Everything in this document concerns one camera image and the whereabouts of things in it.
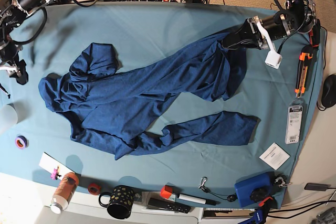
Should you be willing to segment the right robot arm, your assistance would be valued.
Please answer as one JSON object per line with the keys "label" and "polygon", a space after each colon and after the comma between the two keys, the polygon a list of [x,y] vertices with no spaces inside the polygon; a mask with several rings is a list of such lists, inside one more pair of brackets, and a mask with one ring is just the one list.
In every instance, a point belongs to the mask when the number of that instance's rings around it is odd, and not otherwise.
{"label": "right robot arm", "polygon": [[[46,6],[53,4],[56,0],[9,0],[9,5],[1,11],[1,70],[8,73],[10,78],[25,85],[28,82],[26,62],[19,59],[18,52],[23,45],[34,41],[42,32],[46,21]],[[15,41],[10,33],[14,28],[19,27],[25,20],[32,17],[37,11],[43,13],[43,21],[36,33],[28,40]]]}

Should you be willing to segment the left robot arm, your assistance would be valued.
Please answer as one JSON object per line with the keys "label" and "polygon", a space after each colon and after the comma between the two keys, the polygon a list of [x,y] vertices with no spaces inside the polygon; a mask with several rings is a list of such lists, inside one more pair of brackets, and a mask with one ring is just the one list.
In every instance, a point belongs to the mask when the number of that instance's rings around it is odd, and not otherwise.
{"label": "left robot arm", "polygon": [[273,2],[279,11],[267,18],[254,16],[246,19],[236,32],[222,40],[222,46],[228,50],[269,49],[265,64],[278,69],[286,40],[297,33],[311,32],[317,18],[313,0],[286,0],[284,7],[278,0]]}

